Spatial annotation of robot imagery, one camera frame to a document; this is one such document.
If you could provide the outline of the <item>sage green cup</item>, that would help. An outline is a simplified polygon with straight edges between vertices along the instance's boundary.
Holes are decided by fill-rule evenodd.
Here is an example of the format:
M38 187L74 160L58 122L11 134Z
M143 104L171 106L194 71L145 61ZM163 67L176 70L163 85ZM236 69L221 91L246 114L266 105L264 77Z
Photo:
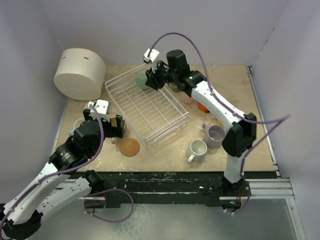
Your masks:
M150 87L146 85L147 80L148 80L148 78L147 78L146 74L141 73L136 78L135 83L142 90L150 89Z

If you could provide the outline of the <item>coral pink mug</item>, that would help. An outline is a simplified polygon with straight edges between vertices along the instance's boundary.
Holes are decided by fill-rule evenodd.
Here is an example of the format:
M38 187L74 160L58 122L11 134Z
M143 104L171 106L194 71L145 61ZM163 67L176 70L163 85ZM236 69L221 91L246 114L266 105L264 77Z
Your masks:
M186 104L186 105L191 105L193 104L196 100L193 99L192 97L189 97L186 93L182 92L180 95L180 100L182 101L182 103Z

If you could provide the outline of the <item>pale grey white mug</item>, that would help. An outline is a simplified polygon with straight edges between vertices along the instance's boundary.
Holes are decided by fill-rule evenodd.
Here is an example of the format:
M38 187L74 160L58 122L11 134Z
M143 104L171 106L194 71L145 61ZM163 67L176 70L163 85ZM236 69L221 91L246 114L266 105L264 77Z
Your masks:
M194 140L190 143L187 148L187 163L191 164L192 162L201 162L207 156L208 147L206 143L202 140Z

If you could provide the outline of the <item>beige round mug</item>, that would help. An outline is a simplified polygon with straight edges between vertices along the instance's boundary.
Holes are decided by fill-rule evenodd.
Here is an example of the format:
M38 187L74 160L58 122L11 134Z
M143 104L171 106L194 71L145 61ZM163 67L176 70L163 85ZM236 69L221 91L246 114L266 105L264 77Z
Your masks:
M123 136L127 131L127 125L125 120L121 117L113 117L111 119L112 132L115 136L120 137Z

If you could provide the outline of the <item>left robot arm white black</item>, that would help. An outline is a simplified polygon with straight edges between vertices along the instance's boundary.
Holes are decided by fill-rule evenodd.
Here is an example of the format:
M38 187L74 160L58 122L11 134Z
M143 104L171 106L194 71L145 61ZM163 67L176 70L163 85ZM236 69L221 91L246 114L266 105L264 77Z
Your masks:
M95 170L88 170L71 186L53 192L78 169L97 158L105 138L124 135L122 116L117 115L117 124L112 125L109 111L102 104L90 104L83 115L84 121L49 157L36 178L13 200L0 206L2 240L25 240L62 208L80 197L98 196L104 190L103 179Z

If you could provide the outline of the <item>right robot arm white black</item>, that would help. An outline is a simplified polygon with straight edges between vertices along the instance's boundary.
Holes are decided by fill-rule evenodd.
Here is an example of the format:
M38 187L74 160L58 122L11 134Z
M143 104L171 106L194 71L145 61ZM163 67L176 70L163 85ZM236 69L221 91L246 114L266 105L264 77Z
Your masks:
M159 90L165 84L174 84L190 98L204 105L226 130L222 147L227 153L226 169L222 190L228 196L240 190L244 175L244 157L257 138L257 117L253 113L244 113L215 92L207 77L197 70L191 70L182 50L171 50L166 54L167 63L161 61L159 51L148 49L143 62L150 68L145 72L146 85Z

